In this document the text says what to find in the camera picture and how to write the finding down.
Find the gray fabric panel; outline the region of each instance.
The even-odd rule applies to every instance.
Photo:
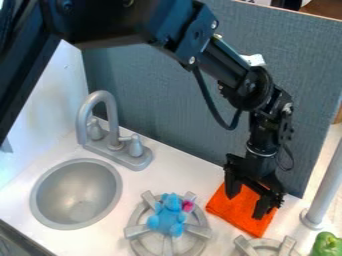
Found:
[[[342,23],[228,0],[206,2],[225,40],[240,53],[263,54],[276,83],[293,95],[296,168],[279,177],[302,196],[341,95]],[[247,114],[236,131],[223,130],[193,76],[172,59],[146,45],[88,50],[83,56],[90,89],[116,96],[121,125],[220,165],[227,152],[244,154]],[[230,120],[234,109],[215,81],[206,80]]]

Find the orange object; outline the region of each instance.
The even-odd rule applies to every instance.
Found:
[[[273,209],[262,220],[253,219],[254,207],[259,198],[257,193],[243,185],[241,193],[230,200],[222,184],[210,199],[206,210],[250,235],[260,238],[271,223],[277,209]]]

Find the cable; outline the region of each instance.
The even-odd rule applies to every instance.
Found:
[[[213,102],[213,100],[212,100],[212,98],[210,96],[210,93],[208,91],[208,88],[207,88],[207,86],[205,84],[204,78],[203,78],[202,73],[199,70],[199,68],[195,67],[192,72],[194,73],[194,76],[195,76],[195,78],[197,80],[197,83],[198,83],[200,89],[201,89],[203,98],[204,98],[205,102],[207,103],[207,106],[208,106],[208,108],[210,110],[210,113],[212,114],[212,116],[214,117],[216,122],[221,127],[226,129],[226,130],[229,130],[229,131],[234,130],[238,126],[238,124],[239,124],[239,120],[240,120],[240,116],[241,116],[242,110],[240,110],[240,109],[236,110],[231,124],[228,125],[223,120],[223,118],[221,117],[220,113],[218,112],[218,110],[217,110],[217,108],[216,108],[216,106],[215,106],[215,104],[214,104],[214,102]]]
[[[279,159],[279,153],[277,154],[276,156],[276,163],[278,165],[278,167],[284,171],[284,172],[289,172],[291,171],[294,166],[295,166],[295,161],[294,161],[294,157],[293,157],[293,154],[291,152],[291,150],[289,149],[289,147],[286,145],[286,144],[283,144],[282,145],[282,149],[284,149],[285,153],[287,154],[287,156],[290,158],[290,161],[291,161],[291,165],[290,167],[284,167],[284,165],[281,163],[281,160]]]

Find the silver faucet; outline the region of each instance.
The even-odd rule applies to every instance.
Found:
[[[109,131],[103,130],[98,120],[94,118],[88,124],[93,108],[100,102],[106,105]],[[138,134],[120,137],[116,101],[107,91],[97,91],[86,98],[77,114],[76,134],[78,144],[85,149],[129,169],[143,170],[152,161],[152,151],[142,145]]]
[[[76,121],[77,142],[80,145],[85,145],[88,141],[87,123],[90,113],[93,108],[100,102],[106,105],[106,111],[109,124],[109,142],[110,146],[120,148],[121,142],[119,141],[119,119],[116,107],[116,100],[112,94],[107,91],[97,91],[90,94],[84,101],[81,108],[78,110]]]

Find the plush toy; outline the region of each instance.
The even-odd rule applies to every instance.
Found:
[[[182,200],[174,193],[163,194],[161,201],[155,204],[155,215],[147,220],[147,226],[164,235],[180,237],[184,231],[186,214],[183,212]]]

